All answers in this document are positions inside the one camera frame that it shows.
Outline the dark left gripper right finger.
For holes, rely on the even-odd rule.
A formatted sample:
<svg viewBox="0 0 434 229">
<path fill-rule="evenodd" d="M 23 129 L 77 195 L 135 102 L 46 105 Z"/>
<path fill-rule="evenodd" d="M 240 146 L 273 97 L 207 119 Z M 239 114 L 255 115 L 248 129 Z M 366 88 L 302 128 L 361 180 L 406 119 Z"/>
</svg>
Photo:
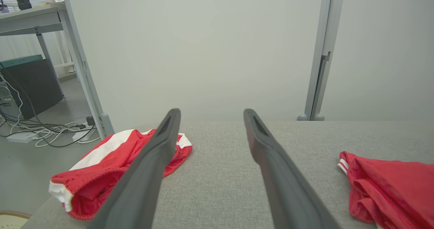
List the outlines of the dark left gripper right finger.
<svg viewBox="0 0 434 229">
<path fill-rule="evenodd" d="M 339 224 L 253 109 L 243 112 L 276 229 L 338 229 Z"/>
</svg>

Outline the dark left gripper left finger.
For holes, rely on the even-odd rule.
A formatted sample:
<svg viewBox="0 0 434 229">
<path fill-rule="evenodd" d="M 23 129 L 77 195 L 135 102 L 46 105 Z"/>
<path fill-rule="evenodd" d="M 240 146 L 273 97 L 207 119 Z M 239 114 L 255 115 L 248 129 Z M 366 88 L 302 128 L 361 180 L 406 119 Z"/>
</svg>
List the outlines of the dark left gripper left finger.
<svg viewBox="0 0 434 229">
<path fill-rule="evenodd" d="M 89 229 L 150 229 L 164 171 L 176 153 L 181 112 L 169 110 L 118 181 Z"/>
</svg>

